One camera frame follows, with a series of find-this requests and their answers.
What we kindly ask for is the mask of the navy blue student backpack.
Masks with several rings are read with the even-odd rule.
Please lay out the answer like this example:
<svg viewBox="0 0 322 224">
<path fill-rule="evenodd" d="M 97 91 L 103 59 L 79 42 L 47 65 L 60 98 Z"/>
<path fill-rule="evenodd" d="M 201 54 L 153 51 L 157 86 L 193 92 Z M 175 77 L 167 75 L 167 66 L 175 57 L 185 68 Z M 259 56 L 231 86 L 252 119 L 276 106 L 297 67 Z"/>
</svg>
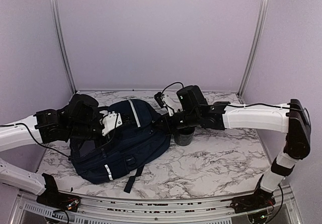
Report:
<svg viewBox="0 0 322 224">
<path fill-rule="evenodd" d="M 70 139 L 71 163 L 77 174 L 93 184 L 130 176 L 124 192 L 130 193 L 136 177 L 146 164 L 161 156 L 169 147 L 171 136 L 154 126 L 161 114 L 146 101 L 130 99 L 112 104 L 109 111 L 130 117 L 128 124 L 116 128 L 111 141 L 94 146 L 91 140 Z"/>
</svg>

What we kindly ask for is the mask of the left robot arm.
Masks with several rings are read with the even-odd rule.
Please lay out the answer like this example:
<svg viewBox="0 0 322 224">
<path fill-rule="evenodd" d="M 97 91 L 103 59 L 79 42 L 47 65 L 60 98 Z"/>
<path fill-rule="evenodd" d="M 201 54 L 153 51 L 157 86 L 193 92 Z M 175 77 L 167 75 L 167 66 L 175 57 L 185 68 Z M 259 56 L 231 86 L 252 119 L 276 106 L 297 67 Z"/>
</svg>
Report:
<svg viewBox="0 0 322 224">
<path fill-rule="evenodd" d="M 106 140 L 106 136 L 123 124 L 120 113 L 100 107 L 98 101 L 85 94 L 74 94 L 61 109 L 38 111 L 22 120 L 1 125 L 1 151 L 37 144 L 49 149 L 55 141 Z M 1 160 L 1 183 L 42 195 L 52 206 L 63 203 L 51 175 L 24 170 Z"/>
</svg>

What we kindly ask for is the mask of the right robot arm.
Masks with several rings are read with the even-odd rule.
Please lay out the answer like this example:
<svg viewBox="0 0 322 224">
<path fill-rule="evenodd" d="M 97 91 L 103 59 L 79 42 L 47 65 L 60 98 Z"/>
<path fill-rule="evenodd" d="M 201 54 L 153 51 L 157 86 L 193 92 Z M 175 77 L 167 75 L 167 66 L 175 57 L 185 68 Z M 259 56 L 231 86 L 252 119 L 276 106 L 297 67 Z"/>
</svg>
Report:
<svg viewBox="0 0 322 224">
<path fill-rule="evenodd" d="M 196 126 L 214 130 L 261 129 L 286 134 L 283 150 L 258 182 L 256 192 L 249 197 L 249 203 L 254 208 L 267 202 L 269 193 L 292 173 L 299 160 L 305 159 L 310 153 L 310 118 L 298 99 L 279 105 L 233 104 L 224 101 L 210 105 L 196 85 L 183 87 L 176 94 L 178 102 L 173 101 L 164 91 L 154 96 L 159 106 L 168 111 L 163 115 L 162 122 L 170 134 Z"/>
</svg>

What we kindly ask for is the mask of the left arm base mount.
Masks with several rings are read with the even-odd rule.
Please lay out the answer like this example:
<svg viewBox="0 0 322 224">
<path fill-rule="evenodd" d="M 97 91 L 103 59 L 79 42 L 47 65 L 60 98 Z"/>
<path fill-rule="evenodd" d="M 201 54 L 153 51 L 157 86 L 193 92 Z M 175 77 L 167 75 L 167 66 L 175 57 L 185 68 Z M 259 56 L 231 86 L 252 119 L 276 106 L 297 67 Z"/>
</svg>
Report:
<svg viewBox="0 0 322 224">
<path fill-rule="evenodd" d="M 77 212 L 81 198 L 60 192 L 53 176 L 43 173 L 42 177 L 45 180 L 45 191 L 37 196 L 36 202 L 57 209 Z"/>
</svg>

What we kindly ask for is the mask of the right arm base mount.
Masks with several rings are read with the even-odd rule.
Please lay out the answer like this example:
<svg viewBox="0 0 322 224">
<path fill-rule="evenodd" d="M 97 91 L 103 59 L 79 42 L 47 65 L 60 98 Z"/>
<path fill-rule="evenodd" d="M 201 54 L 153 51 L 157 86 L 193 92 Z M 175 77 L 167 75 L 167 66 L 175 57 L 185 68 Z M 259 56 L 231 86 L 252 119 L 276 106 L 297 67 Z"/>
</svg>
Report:
<svg viewBox="0 0 322 224">
<path fill-rule="evenodd" d="M 264 175 L 260 177 L 252 194 L 234 197 L 229 207 L 234 209 L 235 213 L 253 211 L 276 204 L 272 192 L 264 191 L 260 188 L 260 183 Z"/>
</svg>

